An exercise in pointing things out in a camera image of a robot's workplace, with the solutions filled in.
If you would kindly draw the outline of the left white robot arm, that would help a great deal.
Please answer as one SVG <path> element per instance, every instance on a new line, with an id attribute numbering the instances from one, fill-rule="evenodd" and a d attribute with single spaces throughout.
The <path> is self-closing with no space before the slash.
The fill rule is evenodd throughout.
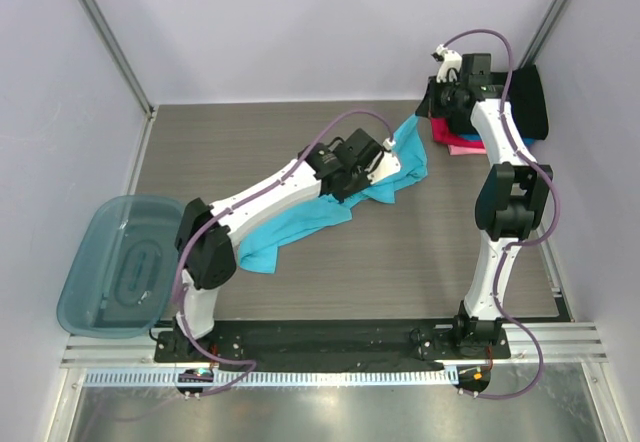
<path id="1" fill-rule="evenodd" d="M 193 362 L 210 354 L 218 292 L 234 276 L 237 249 L 248 235 L 288 209 L 321 196 L 343 202 L 398 173 L 395 145 L 393 136 L 378 142 L 358 129 L 335 147 L 310 144 L 280 171 L 234 196 L 190 201 L 175 239 L 179 352 Z"/>

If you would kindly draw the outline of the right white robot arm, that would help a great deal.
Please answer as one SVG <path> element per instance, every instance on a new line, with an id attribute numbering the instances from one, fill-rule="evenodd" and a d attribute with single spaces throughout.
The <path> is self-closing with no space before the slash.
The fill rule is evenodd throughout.
<path id="1" fill-rule="evenodd" d="M 504 293 L 522 244 L 541 222 L 553 177 L 538 165 L 513 120 L 507 90 L 492 81 L 491 57 L 438 47 L 440 67 L 416 113 L 468 122 L 484 145 L 490 170 L 475 203 L 481 246 L 474 277 L 449 328 L 416 328 L 411 337 L 424 360 L 508 355 Z"/>

